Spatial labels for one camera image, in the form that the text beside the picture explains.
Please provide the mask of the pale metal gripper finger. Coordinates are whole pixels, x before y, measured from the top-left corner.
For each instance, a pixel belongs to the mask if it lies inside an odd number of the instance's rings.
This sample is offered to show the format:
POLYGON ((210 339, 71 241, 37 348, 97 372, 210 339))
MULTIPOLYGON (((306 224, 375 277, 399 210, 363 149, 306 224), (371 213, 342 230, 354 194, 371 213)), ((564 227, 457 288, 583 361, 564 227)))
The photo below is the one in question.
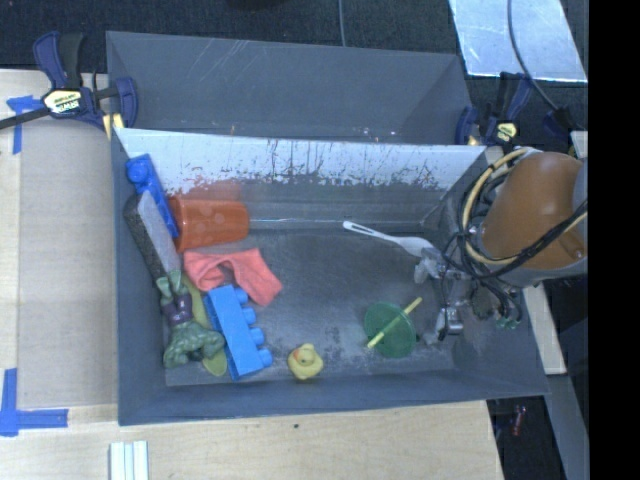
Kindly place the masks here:
POLYGON ((448 336, 460 334, 463 328, 463 322, 456 308, 442 308, 436 317, 433 329, 423 334, 423 340, 427 345, 435 345, 448 336))
POLYGON ((415 266, 413 280, 416 284, 423 284, 428 279, 442 280, 446 267, 441 252, 435 248, 423 248, 420 261, 415 266))

